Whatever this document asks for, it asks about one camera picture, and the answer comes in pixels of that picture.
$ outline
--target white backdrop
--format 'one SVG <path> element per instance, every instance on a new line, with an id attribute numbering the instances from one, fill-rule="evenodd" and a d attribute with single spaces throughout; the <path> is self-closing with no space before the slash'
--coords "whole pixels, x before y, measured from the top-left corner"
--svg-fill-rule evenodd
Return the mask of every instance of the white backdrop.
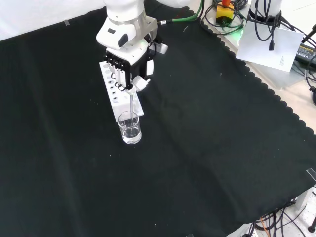
<path id="1" fill-rule="evenodd" d="M 0 40 L 104 7 L 102 0 L 0 0 Z"/>

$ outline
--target floor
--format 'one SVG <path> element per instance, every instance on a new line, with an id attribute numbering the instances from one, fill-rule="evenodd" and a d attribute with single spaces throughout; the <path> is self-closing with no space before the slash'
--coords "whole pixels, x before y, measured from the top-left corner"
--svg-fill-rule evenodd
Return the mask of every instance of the floor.
<path id="1" fill-rule="evenodd" d="M 294 219 L 300 213 L 300 211 L 298 211 L 296 207 L 293 205 L 291 207 L 288 207 L 285 210 L 285 213 L 288 214 L 292 219 Z M 295 223 L 301 228 L 301 230 L 303 231 L 306 237 L 316 237 L 316 232 L 310 233 L 307 229 L 308 226 L 312 224 L 315 216 L 316 216 L 316 196 L 312 194 L 310 196 L 310 199 L 307 203 L 305 210 L 295 220 Z M 283 224 L 286 224 L 289 221 L 290 220 L 286 216 L 284 216 Z M 302 237 L 303 236 L 293 223 L 284 226 L 283 230 L 284 230 L 284 237 Z M 267 234 L 264 231 L 256 230 L 256 233 L 258 237 L 267 236 Z M 277 237 L 282 236 L 281 229 L 277 230 L 276 236 Z"/>

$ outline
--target table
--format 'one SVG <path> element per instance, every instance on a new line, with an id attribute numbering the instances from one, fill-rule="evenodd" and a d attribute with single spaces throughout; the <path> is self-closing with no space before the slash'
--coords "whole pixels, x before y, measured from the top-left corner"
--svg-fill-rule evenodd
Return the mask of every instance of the table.
<path id="1" fill-rule="evenodd" d="M 105 17 L 0 44 L 1 235 L 224 237 L 311 186 L 313 133 L 195 23 L 160 28 L 143 139 L 124 144 L 99 69 Z"/>

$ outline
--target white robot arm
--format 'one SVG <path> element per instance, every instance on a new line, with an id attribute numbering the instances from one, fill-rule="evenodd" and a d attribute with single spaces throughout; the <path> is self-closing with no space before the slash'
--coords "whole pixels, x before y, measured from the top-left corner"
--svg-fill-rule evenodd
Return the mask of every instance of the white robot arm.
<path id="1" fill-rule="evenodd" d="M 190 0 L 159 2 L 184 7 Z M 105 61 L 116 79 L 116 86 L 133 94 L 150 81 L 156 49 L 165 53 L 167 46 L 156 40 L 157 21 L 146 15 L 144 0 L 104 0 L 104 3 L 108 17 L 96 38 L 107 48 Z"/>

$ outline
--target wire bundle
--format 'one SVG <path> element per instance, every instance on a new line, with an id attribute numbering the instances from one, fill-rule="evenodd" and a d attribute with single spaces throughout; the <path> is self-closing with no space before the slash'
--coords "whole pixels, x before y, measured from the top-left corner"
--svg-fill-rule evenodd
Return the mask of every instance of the wire bundle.
<path id="1" fill-rule="evenodd" d="M 232 33 L 236 32 L 236 31 L 242 29 L 244 27 L 244 22 L 245 22 L 246 18 L 241 14 L 241 12 L 239 10 L 242 9 L 242 8 L 245 8 L 245 5 L 247 5 L 248 0 L 232 1 L 231 4 L 234 6 L 234 8 L 231 8 L 231 7 L 228 7 L 228 6 L 224 6 L 224 5 L 220 4 L 220 2 L 222 2 L 222 1 L 213 0 L 213 4 L 206 10 L 205 15 L 202 18 L 201 22 L 205 19 L 211 26 L 214 26 L 214 27 L 235 28 L 234 30 L 231 30 L 231 31 L 225 32 L 225 33 L 215 33 L 215 32 L 213 32 L 213 34 L 218 35 L 218 36 L 226 36 L 226 35 L 232 34 Z M 232 22 L 234 21 L 235 17 L 237 16 L 241 20 L 241 23 L 239 25 L 236 25 L 236 26 L 232 26 L 232 25 L 230 25 L 230 23 L 229 24 L 221 24 L 221 25 L 215 25 L 215 24 L 211 23 L 209 21 L 209 19 L 207 18 L 207 15 L 213 8 L 216 8 L 217 6 L 221 6 L 223 8 L 228 8 L 228 9 L 234 11 L 234 16 L 233 16 Z"/>
<path id="2" fill-rule="evenodd" d="M 267 236 L 269 236 L 269 237 L 271 237 L 271 230 L 272 230 L 272 229 L 274 229 L 274 233 L 273 233 L 273 236 L 272 236 L 272 237 L 276 237 L 276 236 L 277 236 L 277 230 L 281 229 L 282 237 L 284 237 L 284 231 L 283 231 L 284 226 L 286 226 L 286 225 L 288 225 L 288 224 L 290 224 L 290 223 L 293 223 L 293 224 L 297 227 L 297 229 L 302 233 L 302 235 L 303 235 L 304 237 L 306 237 L 305 234 L 303 233 L 303 231 L 302 231 L 302 230 L 299 228 L 299 226 L 294 222 L 294 221 L 302 214 L 302 212 L 305 210 L 306 206 L 303 208 L 303 210 L 302 210 L 294 219 L 291 219 L 291 218 L 288 216 L 288 214 L 285 213 L 285 209 L 288 208 L 289 206 L 293 205 L 293 204 L 295 204 L 295 201 L 291 201 L 291 202 L 289 202 L 288 204 L 286 204 L 284 207 L 279 208 L 279 209 L 277 209 L 277 210 L 275 210 L 275 211 L 273 211 L 273 212 L 270 212 L 270 213 L 268 213 L 267 215 L 261 217 L 259 221 L 256 221 L 256 222 L 255 222 L 254 227 L 255 227 L 256 229 L 260 230 L 260 231 L 263 231 L 263 230 L 266 231 Z M 280 212 L 280 211 L 281 211 L 282 213 L 281 213 L 279 219 L 277 220 L 277 213 Z M 290 219 L 290 221 L 289 221 L 288 223 L 286 223 L 286 224 L 283 224 L 284 215 L 286 215 L 287 218 Z M 271 217 L 273 217 L 273 222 L 272 222 L 272 224 L 270 225 L 270 218 L 271 218 Z M 264 225 L 264 223 L 263 223 L 263 221 L 266 221 L 266 220 L 269 221 L 269 226 L 267 226 L 267 227 L 266 227 L 266 226 Z"/>

